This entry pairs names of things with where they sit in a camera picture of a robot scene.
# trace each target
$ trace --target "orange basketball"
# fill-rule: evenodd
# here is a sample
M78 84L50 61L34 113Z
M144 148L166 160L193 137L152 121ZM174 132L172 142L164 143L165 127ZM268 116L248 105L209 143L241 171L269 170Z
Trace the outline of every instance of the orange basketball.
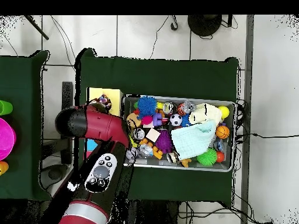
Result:
M226 126L221 125L217 127L216 136L218 136L221 139L225 139L228 138L229 135L230 135L230 129L228 129Z

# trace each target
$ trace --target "green spiky ball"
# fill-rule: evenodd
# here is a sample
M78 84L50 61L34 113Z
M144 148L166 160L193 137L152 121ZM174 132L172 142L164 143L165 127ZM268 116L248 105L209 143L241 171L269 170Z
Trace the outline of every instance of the green spiky ball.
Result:
M137 109L138 108L138 102L134 103L134 108Z
M208 148L206 152L198 155L196 159L203 166L212 166L217 160L217 152L215 149Z

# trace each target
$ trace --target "light blue cloth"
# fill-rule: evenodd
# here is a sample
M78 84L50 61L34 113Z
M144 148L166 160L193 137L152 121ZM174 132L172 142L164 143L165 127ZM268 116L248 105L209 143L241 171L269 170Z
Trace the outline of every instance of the light blue cloth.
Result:
M171 139L179 155L179 160L192 158L207 151L215 131L214 120L173 130Z

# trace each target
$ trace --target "blue spiky ball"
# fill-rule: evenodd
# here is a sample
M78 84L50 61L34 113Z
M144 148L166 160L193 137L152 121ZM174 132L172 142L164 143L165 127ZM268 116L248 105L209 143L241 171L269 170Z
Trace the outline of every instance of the blue spiky ball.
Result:
M157 100L151 96L143 96L138 101L138 109L140 111L138 120L144 116L153 116L157 107Z

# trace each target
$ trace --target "green cup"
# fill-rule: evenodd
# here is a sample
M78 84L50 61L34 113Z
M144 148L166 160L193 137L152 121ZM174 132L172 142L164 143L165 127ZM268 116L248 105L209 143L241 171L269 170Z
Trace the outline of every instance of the green cup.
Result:
M0 116L10 114L12 109L13 107L10 102L0 100Z

